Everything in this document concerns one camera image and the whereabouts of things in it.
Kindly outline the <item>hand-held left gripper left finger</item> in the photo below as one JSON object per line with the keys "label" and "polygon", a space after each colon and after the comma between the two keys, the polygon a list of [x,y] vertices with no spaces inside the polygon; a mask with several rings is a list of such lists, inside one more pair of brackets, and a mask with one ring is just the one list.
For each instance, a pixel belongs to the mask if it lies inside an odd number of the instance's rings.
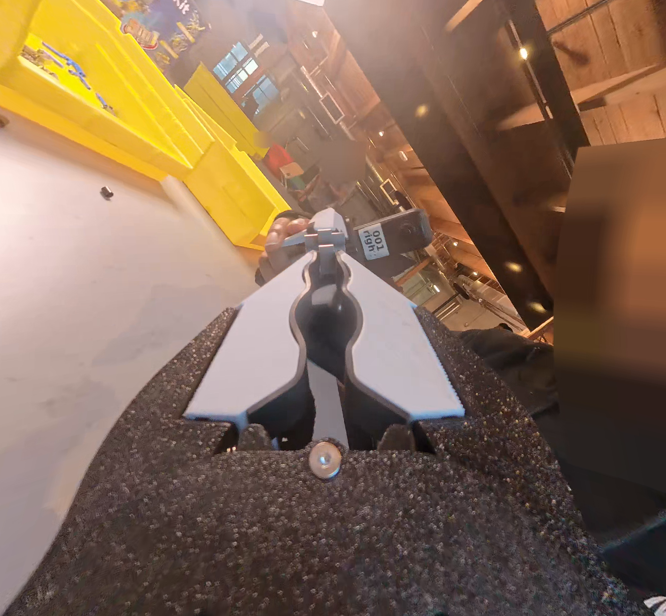
{"label": "hand-held left gripper left finger", "polygon": [[188,420],[294,429],[311,416],[306,344],[295,309],[316,253],[301,256],[237,308],[185,411]]}

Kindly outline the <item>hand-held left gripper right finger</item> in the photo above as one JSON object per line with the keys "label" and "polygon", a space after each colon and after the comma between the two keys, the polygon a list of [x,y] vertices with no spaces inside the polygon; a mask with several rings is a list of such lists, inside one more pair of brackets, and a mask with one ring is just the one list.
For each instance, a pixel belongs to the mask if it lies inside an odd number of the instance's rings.
{"label": "hand-held left gripper right finger", "polygon": [[465,408],[431,345],[416,306],[344,252],[341,291],[356,313],[345,349],[349,382],[360,393],[362,425],[462,418]]}

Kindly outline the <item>person's right hand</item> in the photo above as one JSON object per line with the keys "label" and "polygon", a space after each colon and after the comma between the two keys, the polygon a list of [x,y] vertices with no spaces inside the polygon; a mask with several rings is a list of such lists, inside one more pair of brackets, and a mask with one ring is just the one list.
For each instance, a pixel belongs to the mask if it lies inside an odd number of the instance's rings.
{"label": "person's right hand", "polygon": [[262,287],[286,270],[302,256],[299,246],[285,247],[284,241],[305,230],[312,219],[311,214],[286,211],[273,221],[255,273],[255,283]]}

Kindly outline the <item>yellow parts bin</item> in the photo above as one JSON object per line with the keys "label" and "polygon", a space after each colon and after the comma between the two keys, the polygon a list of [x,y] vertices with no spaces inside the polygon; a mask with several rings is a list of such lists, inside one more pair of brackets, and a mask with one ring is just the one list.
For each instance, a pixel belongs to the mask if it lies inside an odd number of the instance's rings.
{"label": "yellow parts bin", "polygon": [[[203,128],[99,0],[1,0],[1,107],[155,180],[184,180]],[[74,59],[117,116],[21,57],[30,34]]]}
{"label": "yellow parts bin", "polygon": [[203,63],[177,92],[203,128],[202,155],[185,185],[233,245],[262,250],[290,206],[259,167],[268,148],[258,129]]}

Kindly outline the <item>person's torso black hoodie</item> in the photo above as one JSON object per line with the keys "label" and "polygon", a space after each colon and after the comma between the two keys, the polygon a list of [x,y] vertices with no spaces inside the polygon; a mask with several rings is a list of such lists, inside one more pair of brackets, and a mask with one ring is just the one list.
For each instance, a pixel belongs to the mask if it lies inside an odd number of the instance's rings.
{"label": "person's torso black hoodie", "polygon": [[558,403],[537,408],[531,416],[560,464],[601,559],[651,615],[664,615],[665,490],[567,459]]}

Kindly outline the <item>heap of blue grey parts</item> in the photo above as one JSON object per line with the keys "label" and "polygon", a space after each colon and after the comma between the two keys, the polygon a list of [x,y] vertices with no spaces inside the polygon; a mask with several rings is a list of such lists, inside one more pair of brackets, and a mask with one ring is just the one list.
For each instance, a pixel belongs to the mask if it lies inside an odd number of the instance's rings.
{"label": "heap of blue grey parts", "polygon": [[30,34],[21,50],[21,57],[43,73],[58,81],[71,93],[116,117],[117,112],[89,83],[83,68],[67,54],[56,50],[37,36]]}

